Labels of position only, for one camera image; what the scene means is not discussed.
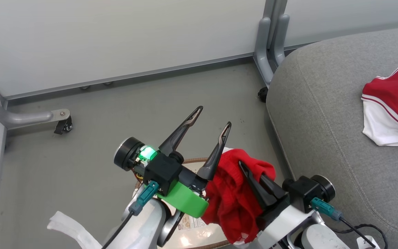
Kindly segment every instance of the green led light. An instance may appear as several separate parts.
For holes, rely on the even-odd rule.
[[[139,158],[140,159],[145,159],[145,160],[151,160],[156,156],[156,151],[153,150],[151,147],[147,146],[145,147],[141,153],[139,153]]]

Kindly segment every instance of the white fabric strip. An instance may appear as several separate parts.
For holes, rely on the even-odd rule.
[[[381,79],[381,80],[386,80],[386,79],[388,79],[389,77],[393,76],[396,72],[398,72],[398,68],[397,68],[390,76],[388,76],[388,77],[377,76],[376,78],[377,78],[377,79]]]
[[[398,122],[380,104],[363,99],[363,134],[379,146],[398,146]]]
[[[366,95],[366,94],[362,94],[362,100],[363,101],[375,101],[378,104],[382,105],[383,110],[385,110],[386,112],[389,113],[389,116],[394,117],[394,119],[396,121],[398,121],[398,114],[396,112],[394,112],[393,109],[391,109],[391,107],[389,107],[385,102],[383,102],[381,99],[375,97],[375,96],[371,96],[371,95]]]
[[[57,211],[56,214],[50,218],[47,229],[56,230],[74,238],[82,249],[102,248],[101,244],[99,244],[81,224],[60,211]]]
[[[232,150],[233,148],[228,148],[228,147],[224,147],[224,150],[222,151],[222,154],[223,153],[226,153],[227,151],[230,151],[230,150]]]

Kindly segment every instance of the black wire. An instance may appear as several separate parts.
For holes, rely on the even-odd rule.
[[[366,242],[368,242],[368,244],[370,244],[373,248],[376,248],[375,244],[373,244],[367,237],[365,237],[365,235],[363,233],[361,233],[359,230],[354,228],[353,225],[349,224],[349,222],[347,222],[345,219],[343,219],[343,217],[340,217],[339,220],[341,222],[345,223],[345,225],[347,225],[349,228],[354,230],[354,232],[356,232],[360,237],[362,237]]]
[[[376,226],[373,225],[373,224],[360,224],[360,225],[354,226],[354,228],[355,228],[356,230],[359,229],[359,228],[362,228],[362,227],[372,227],[372,228],[376,229],[376,230],[382,235],[383,242],[385,243],[385,249],[388,249],[388,239],[387,239],[386,235],[383,233],[383,231],[382,231],[380,228],[376,227]],[[331,227],[330,227],[330,229],[331,229],[333,232],[335,232],[335,233],[351,233],[352,231],[354,231],[353,229],[348,229],[348,230],[337,230],[337,229],[331,228]]]
[[[130,211],[130,213],[128,213],[127,218],[125,218],[124,222],[122,222],[122,224],[117,228],[116,232],[108,239],[108,241],[105,243],[105,245],[102,247],[102,249],[106,249],[110,243],[117,237],[117,235],[121,232],[122,228],[125,227],[125,225],[127,224],[127,222],[131,219],[131,217],[133,216],[134,212]]]

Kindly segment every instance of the gray fabric cushion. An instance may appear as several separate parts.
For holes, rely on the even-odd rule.
[[[294,177],[327,177],[337,191],[333,205],[355,225],[380,227],[390,248],[398,248],[398,147],[379,147],[362,134],[360,97],[366,83],[397,67],[398,29],[335,38],[286,57],[267,95]],[[383,248],[378,233],[363,232]],[[357,247],[356,234],[340,237]]]

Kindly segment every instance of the red and white cloth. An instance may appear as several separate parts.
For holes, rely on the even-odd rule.
[[[272,180],[276,177],[271,164],[251,158],[244,150],[225,148],[216,174],[205,189],[210,205],[201,218],[206,224],[220,225],[227,240],[240,246],[253,241],[259,233],[256,217],[262,214],[262,209],[239,161],[249,167],[257,181],[263,173]]]
[[[362,100],[363,134],[379,146],[398,146],[398,68],[366,84]]]

